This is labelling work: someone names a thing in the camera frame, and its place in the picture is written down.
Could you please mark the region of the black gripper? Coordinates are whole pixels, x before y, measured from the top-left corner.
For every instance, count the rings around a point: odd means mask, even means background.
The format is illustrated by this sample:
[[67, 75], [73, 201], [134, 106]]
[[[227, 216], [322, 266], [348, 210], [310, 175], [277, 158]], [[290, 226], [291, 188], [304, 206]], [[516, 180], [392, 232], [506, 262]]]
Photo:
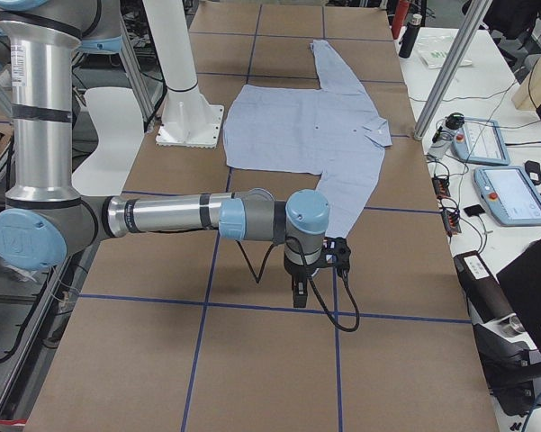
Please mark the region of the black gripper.
[[285, 256], [284, 269], [291, 276], [293, 307], [305, 308], [308, 299], [307, 283], [309, 277], [318, 270], [317, 264], [297, 264]]

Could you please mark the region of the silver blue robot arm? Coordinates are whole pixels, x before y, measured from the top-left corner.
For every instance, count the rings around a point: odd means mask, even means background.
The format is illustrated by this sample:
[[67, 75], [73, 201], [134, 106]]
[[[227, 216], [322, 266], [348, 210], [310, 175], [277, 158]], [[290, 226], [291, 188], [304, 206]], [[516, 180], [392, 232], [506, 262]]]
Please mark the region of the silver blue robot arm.
[[68, 73], [74, 50], [119, 52], [121, 19], [118, 1], [0, 1], [14, 83], [40, 72]]
[[326, 266], [326, 198], [313, 190], [281, 202], [263, 189], [163, 199], [86, 196], [72, 184], [72, 63], [75, 50], [122, 47], [116, 1], [0, 1], [10, 41], [15, 183], [0, 213], [0, 257], [42, 270], [91, 244], [129, 233], [217, 230], [227, 239], [284, 246], [293, 305]]

